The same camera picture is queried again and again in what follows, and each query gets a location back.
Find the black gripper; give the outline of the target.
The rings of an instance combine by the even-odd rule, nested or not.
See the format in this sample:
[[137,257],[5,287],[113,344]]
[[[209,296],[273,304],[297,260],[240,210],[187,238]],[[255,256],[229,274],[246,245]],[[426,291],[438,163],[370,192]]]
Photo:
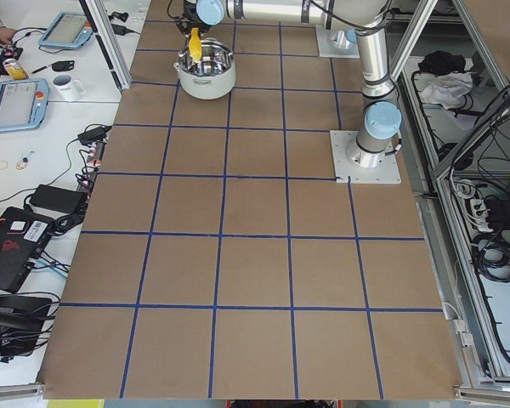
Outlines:
[[182,13],[174,17],[174,22],[183,35],[190,35],[196,28],[200,35],[208,33],[208,25],[205,24],[196,12],[196,1],[182,1]]

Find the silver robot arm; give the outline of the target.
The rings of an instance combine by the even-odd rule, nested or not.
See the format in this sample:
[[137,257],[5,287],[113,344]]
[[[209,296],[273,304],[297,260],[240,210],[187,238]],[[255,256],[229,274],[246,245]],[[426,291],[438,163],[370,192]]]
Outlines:
[[229,18],[315,26],[321,56],[359,57],[364,124],[345,155],[354,165],[374,168],[388,154],[388,144],[401,123],[398,108],[385,100],[394,91],[385,33],[390,7],[390,1],[370,0],[210,0],[183,1],[180,15],[167,14],[190,40],[191,54],[203,34]]

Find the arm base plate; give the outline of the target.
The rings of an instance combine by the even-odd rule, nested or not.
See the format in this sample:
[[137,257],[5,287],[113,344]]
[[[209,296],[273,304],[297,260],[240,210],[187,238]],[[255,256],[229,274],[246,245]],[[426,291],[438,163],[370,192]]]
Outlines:
[[400,184],[394,146],[389,140],[379,153],[368,153],[356,143],[357,131],[331,130],[331,152],[335,181],[351,184]]
[[317,25],[315,30],[320,57],[346,59],[360,57],[353,29],[328,31],[323,26]]

